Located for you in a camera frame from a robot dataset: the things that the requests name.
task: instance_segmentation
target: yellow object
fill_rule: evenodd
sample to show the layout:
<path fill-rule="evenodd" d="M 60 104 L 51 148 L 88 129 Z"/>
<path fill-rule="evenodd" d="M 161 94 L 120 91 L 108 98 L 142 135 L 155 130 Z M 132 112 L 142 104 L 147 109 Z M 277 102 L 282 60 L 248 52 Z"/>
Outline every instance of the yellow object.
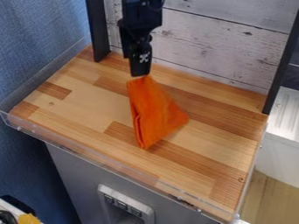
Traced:
<path fill-rule="evenodd" d="M 18 224 L 41 224 L 37 217 L 33 216 L 31 213 L 22 214 L 18 217 Z"/>

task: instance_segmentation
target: black pole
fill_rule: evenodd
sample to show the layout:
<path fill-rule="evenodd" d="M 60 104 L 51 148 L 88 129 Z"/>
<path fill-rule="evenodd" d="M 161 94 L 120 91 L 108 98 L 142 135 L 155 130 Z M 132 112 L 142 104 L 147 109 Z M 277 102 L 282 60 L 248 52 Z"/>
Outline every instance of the black pole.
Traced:
<path fill-rule="evenodd" d="M 86 3 L 94 61 L 99 62 L 110 52 L 104 2 L 103 0 L 86 0 Z"/>
<path fill-rule="evenodd" d="M 296 47 L 298 38 L 299 38 L 299 11 L 297 12 L 297 16 L 296 16 L 295 22 L 293 24 L 292 31 L 289 34 L 289 40 L 284 49 L 284 53 L 282 55 L 281 62 L 276 71 L 276 75 L 272 82 L 272 86 L 268 92 L 268 97 L 267 97 L 264 109 L 262 110 L 262 113 L 264 113 L 266 115 L 270 114 L 271 108 L 275 102 L 275 98 L 276 98 L 279 88 L 282 84 L 284 74 L 289 65 L 289 61 L 290 61 L 293 51 Z"/>

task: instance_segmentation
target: blue fabric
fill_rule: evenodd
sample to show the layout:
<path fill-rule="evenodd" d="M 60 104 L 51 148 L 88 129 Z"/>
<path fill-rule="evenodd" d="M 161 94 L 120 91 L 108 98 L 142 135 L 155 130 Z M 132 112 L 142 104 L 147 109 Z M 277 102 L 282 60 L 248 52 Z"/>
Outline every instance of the blue fabric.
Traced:
<path fill-rule="evenodd" d="M 89 33 L 84 0 L 0 1 L 0 101 Z M 0 195 L 32 207 L 44 223 L 78 223 L 39 140 L 0 122 Z"/>

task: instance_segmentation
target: wooden tabletop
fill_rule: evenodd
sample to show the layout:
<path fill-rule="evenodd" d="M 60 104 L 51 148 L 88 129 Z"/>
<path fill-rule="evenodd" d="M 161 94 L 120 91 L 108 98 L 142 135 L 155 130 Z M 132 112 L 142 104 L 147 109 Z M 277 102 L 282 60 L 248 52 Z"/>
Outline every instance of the wooden tabletop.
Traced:
<path fill-rule="evenodd" d="M 139 149 L 134 135 L 129 63 L 114 52 L 95 63 L 88 47 L 10 114 L 51 131 L 40 136 L 230 221 L 267 120 L 265 96 L 159 65 L 151 75 L 191 120 L 149 150 Z"/>

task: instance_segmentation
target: wooden board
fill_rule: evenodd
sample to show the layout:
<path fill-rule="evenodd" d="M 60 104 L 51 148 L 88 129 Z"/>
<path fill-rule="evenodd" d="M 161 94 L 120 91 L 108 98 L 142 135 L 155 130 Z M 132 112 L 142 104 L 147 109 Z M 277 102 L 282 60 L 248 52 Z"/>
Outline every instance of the wooden board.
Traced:
<path fill-rule="evenodd" d="M 267 120 L 261 114 L 265 95 L 154 65 L 152 77 L 191 120 L 149 150 L 141 150 L 126 90 L 131 79 L 128 65 L 116 53 L 94 63 L 89 47 L 10 114 L 42 127 L 35 130 L 40 137 L 181 196 L 219 220 L 231 220 Z M 30 129 L 17 119 L 10 121 Z"/>
<path fill-rule="evenodd" d="M 117 48 L 122 47 L 116 24 L 122 17 L 121 1 L 111 4 L 107 3 L 110 45 Z M 172 9 L 163 10 L 163 26 L 153 37 L 157 63 L 263 94 L 288 39 L 285 33 Z"/>
<path fill-rule="evenodd" d="M 297 223 L 299 189 L 254 171 L 240 217 L 251 224 Z"/>

